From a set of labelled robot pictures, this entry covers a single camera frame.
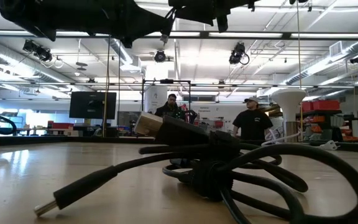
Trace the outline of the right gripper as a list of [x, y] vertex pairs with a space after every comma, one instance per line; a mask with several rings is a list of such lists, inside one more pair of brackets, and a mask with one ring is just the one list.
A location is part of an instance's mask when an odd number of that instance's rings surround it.
[[228, 29], [227, 15], [231, 9], [249, 5], [249, 0], [168, 0], [168, 5], [174, 8], [175, 16], [179, 19], [213, 26], [215, 18], [218, 31], [225, 32]]

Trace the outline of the red box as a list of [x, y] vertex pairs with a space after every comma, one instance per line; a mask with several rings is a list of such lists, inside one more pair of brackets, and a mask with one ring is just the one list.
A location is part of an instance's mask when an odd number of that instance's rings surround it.
[[48, 121], [48, 129], [71, 129], [74, 126], [73, 123], [56, 123], [54, 121]]

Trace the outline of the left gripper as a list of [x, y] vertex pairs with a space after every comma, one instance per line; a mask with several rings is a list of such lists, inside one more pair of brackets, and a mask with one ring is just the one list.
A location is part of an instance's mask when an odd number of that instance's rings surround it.
[[59, 30], [65, 30], [108, 34], [126, 47], [153, 32], [169, 36], [173, 26], [172, 15], [163, 17], [125, 0], [0, 0], [0, 14], [34, 36], [51, 41]]

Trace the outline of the black shelf rack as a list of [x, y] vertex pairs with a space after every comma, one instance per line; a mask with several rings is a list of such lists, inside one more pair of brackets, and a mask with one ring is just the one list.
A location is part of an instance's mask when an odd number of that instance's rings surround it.
[[313, 110], [297, 114], [305, 130], [306, 141], [357, 141], [354, 137], [352, 122], [358, 119], [352, 114], [343, 114], [341, 110]]

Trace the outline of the black background rig frame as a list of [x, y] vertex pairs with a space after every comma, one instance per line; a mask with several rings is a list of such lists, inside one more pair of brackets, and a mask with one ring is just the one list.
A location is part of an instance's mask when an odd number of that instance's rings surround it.
[[141, 83], [141, 110], [155, 113], [157, 108], [163, 106], [168, 100], [168, 88], [179, 87], [191, 96], [190, 80], [142, 80]]

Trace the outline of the person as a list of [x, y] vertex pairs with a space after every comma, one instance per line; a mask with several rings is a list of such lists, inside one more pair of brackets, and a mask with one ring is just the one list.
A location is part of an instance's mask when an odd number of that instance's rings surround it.
[[175, 94], [168, 96], [167, 102], [157, 108], [155, 115], [159, 117], [171, 116], [176, 119], [185, 120], [185, 112], [177, 105], [177, 97]]
[[265, 140], [265, 133], [273, 124], [270, 118], [260, 110], [256, 98], [244, 100], [247, 109], [240, 112], [233, 121], [233, 136], [236, 137], [241, 131], [241, 140]]

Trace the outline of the silver ventilation duct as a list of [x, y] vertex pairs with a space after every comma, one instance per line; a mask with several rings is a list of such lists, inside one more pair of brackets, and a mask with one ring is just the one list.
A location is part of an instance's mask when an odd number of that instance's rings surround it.
[[24, 56], [0, 44], [0, 63], [10, 66], [20, 75], [29, 76], [31, 73], [41, 73], [60, 83], [72, 83], [73, 80], [42, 65], [29, 56]]
[[292, 85], [303, 78], [321, 72], [333, 65], [358, 56], [358, 41], [338, 41], [329, 47], [329, 52], [302, 65], [296, 71], [287, 75], [281, 85]]

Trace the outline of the black aluminium rig frame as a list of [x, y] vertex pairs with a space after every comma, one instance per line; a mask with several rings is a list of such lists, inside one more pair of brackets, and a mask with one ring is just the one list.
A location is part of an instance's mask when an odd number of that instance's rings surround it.
[[[160, 32], [153, 32], [151, 34], [146, 35], [145, 37], [141, 37], [141, 39], [159, 39]], [[33, 34], [24, 31], [24, 30], [0, 30], [0, 37], [34, 37]], [[80, 38], [80, 39], [105, 39], [107, 38], [107, 34], [95, 34], [88, 35], [86, 32], [75, 32], [75, 31], [57, 31], [57, 39], [63, 38]], [[335, 41], [358, 41], [358, 33], [322, 33], [322, 32], [234, 32], [230, 31], [227, 33], [219, 33], [215, 31], [171, 31], [170, 39], [201, 39], [201, 40], [280, 40], [280, 41], [296, 41], [300, 38], [300, 40], [335, 40]], [[175, 82], [188, 82], [189, 87], [188, 91], [191, 94], [191, 87], [218, 87], [221, 84], [191, 84], [190, 81], [175, 81]], [[287, 84], [224, 84], [226, 87], [236, 87], [236, 88], [298, 88], [301, 85], [287, 85]], [[344, 86], [344, 85], [328, 85], [328, 84], [319, 84], [319, 85], [304, 85], [303, 88], [337, 88], [340, 90], [345, 89], [358, 89], [358, 84], [353, 86]], [[46, 144], [53, 142], [103, 142], [103, 143], [123, 143], [123, 144], [155, 144], [154, 140], [151, 137], [3, 137], [0, 136], [0, 146], [13, 146], [13, 145], [25, 145], [25, 144]]]

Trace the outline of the black monitor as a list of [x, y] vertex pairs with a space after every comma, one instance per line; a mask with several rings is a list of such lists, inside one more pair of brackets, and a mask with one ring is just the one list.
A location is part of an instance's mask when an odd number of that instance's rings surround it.
[[70, 118], [115, 119], [117, 93], [76, 91], [71, 94]]

